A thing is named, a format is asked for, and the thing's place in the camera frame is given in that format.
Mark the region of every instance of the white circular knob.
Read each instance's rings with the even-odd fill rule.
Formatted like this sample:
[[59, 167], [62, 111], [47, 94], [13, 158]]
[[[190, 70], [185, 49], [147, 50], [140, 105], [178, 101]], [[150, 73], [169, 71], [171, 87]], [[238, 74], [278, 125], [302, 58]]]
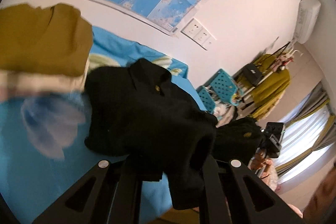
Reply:
[[105, 168], [107, 166], [109, 166], [109, 162], [107, 160], [101, 160], [99, 163], [98, 163], [98, 166], [100, 168]]
[[231, 160], [231, 165], [238, 168], [241, 167], [242, 163], [239, 160]]

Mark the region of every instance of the electrical outlet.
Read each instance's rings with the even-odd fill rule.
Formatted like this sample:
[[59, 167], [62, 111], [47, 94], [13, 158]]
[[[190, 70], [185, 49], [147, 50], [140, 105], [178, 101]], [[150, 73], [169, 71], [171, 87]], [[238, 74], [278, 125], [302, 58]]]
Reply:
[[201, 31], [194, 36], [194, 40], [199, 44], [202, 45], [208, 38], [211, 37], [211, 34], [209, 32], [202, 28]]
[[189, 22], [188, 25], [182, 30], [182, 33], [184, 33], [186, 36], [193, 38], [196, 34], [199, 33], [199, 31], [202, 29], [202, 25], [196, 20], [193, 19], [191, 22]]

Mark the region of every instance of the hand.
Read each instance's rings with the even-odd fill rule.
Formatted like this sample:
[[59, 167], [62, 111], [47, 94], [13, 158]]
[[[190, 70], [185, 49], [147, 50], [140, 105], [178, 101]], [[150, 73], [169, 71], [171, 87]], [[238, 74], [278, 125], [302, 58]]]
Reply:
[[336, 162], [326, 175], [307, 207], [303, 211], [303, 219], [307, 224], [319, 223], [336, 197]]
[[251, 170], [259, 170], [266, 166], [264, 172], [268, 173], [269, 168], [273, 164], [273, 161], [270, 158], [264, 158], [265, 150], [260, 150], [254, 155], [254, 158], [251, 162]]

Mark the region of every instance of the blue laundry basket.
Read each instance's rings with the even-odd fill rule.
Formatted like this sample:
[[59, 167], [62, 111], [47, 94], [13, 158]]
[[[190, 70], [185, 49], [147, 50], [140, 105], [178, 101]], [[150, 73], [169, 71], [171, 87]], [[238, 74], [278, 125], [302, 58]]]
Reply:
[[210, 94], [208, 93], [208, 91], [205, 89], [204, 86], [201, 87], [200, 91], [198, 92], [198, 95], [207, 111], [212, 113], [215, 108], [215, 102], [211, 98]]
[[234, 102], [232, 100], [234, 94], [238, 92], [238, 86], [235, 81], [222, 69], [219, 69], [216, 74], [217, 76], [210, 83], [211, 88], [219, 96], [222, 102], [237, 106], [239, 102]]

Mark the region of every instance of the black metal frame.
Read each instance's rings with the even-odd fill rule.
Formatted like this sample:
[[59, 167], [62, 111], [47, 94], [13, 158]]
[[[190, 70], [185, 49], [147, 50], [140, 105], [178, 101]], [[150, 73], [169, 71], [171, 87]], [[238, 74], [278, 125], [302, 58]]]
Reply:
[[[100, 166], [95, 165], [33, 224], [138, 224], [142, 181], [159, 181], [162, 172], [134, 156]], [[209, 156], [202, 172], [200, 224], [304, 223], [245, 165], [234, 167]]]

